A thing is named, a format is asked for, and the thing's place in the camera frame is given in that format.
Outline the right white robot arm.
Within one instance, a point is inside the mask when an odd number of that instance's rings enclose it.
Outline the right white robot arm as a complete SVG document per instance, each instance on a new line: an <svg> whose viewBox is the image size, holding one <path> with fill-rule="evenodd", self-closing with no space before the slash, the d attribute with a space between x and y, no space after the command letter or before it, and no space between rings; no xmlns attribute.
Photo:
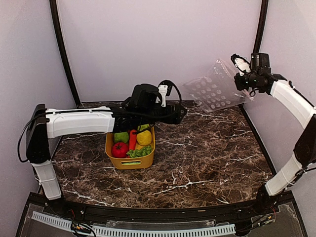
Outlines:
<svg viewBox="0 0 316 237"><path fill-rule="evenodd" d="M284 130L282 138L289 136L285 141L294 146L293 152L277 174L259 188L252 204L256 214L263 214L315 163L316 108L298 92L291 81L280 74L238 73L234 79L238 90L253 88L260 93L265 92L294 116L293 119L286 118L279 122Z"/></svg>

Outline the yellow plastic basket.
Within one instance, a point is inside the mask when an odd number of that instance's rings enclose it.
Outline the yellow plastic basket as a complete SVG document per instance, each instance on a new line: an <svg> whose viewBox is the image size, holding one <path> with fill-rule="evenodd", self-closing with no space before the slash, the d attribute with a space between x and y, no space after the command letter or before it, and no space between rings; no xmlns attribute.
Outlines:
<svg viewBox="0 0 316 237"><path fill-rule="evenodd" d="M127 169L141 169L141 168L148 168L153 164L154 161L154 153L156 148L156 141L155 141L155 129L151 128L152 133L152 142L151 147L152 151L142 157L136 157L136 158L115 158L112 155L112 146L114 145L113 137L114 135L112 133L108 133L106 135L106 141L105 141L105 153L110 158L112 164L116 169L120 170L127 170Z"/></svg>

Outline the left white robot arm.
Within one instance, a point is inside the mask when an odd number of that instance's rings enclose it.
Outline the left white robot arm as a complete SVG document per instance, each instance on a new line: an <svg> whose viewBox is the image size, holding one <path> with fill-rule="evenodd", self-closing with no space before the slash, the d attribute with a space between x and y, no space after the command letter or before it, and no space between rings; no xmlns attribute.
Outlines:
<svg viewBox="0 0 316 237"><path fill-rule="evenodd" d="M34 168L50 207L59 215L66 215L70 205L62 199L56 173L51 161L49 139L81 133L118 133L137 129L143 124L162 122L179 124L187 109L182 104L153 105L142 110L123 107L89 109L47 109L38 104L32 118L22 130L26 136L26 159Z"/></svg>

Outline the yellow toy lemon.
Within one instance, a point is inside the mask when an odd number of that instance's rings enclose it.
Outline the yellow toy lemon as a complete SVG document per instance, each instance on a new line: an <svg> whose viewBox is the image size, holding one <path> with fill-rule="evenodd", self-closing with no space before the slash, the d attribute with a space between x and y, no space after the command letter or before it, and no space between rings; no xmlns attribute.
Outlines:
<svg viewBox="0 0 316 237"><path fill-rule="evenodd" d="M145 130L141 133L138 133L136 139L139 145L148 146L152 142L152 134L150 131Z"/></svg>

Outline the clear dotted zip bag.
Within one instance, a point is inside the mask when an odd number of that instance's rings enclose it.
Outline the clear dotted zip bag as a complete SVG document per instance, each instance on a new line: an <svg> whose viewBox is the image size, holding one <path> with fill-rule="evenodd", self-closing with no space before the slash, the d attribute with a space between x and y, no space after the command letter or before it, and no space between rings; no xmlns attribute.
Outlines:
<svg viewBox="0 0 316 237"><path fill-rule="evenodd" d="M236 73L235 67L217 59L206 75L184 83L183 89L205 112L254 101L247 90L237 90Z"/></svg>

